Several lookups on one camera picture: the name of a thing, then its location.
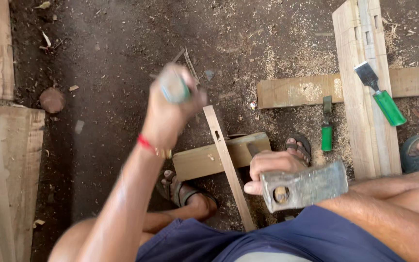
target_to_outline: chisel handle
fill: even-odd
[[[328,152],[332,150],[332,125],[321,126],[321,150]]]
[[[373,97],[391,126],[403,125],[407,122],[407,119],[402,115],[402,112],[400,112],[394,100],[386,90],[376,92]]]

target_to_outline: hammer head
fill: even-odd
[[[342,160],[299,173],[281,171],[260,175],[263,198],[268,210],[303,208],[349,191],[346,168]]]

